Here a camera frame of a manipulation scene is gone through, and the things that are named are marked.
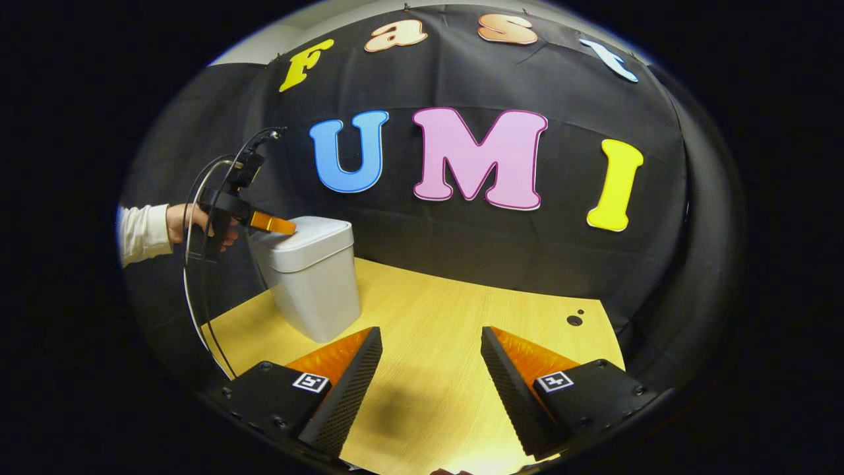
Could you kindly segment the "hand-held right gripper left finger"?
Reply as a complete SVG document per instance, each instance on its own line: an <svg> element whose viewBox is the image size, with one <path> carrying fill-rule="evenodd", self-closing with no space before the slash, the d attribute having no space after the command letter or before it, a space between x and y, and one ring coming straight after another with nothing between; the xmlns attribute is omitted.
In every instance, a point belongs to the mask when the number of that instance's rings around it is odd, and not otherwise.
<svg viewBox="0 0 844 475"><path fill-rule="evenodd" d="M274 443L338 459L382 357L368 327L286 365L262 361L221 385L221 412Z"/></svg>

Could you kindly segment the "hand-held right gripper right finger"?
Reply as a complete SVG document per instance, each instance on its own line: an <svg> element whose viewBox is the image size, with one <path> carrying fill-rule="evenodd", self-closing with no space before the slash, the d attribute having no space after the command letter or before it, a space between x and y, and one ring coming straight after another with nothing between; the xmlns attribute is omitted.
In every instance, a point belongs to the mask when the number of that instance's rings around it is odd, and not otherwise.
<svg viewBox="0 0 844 475"><path fill-rule="evenodd" d="M649 415L659 391L608 359L576 363L497 327L481 355L525 454L537 462L593 454Z"/></svg>

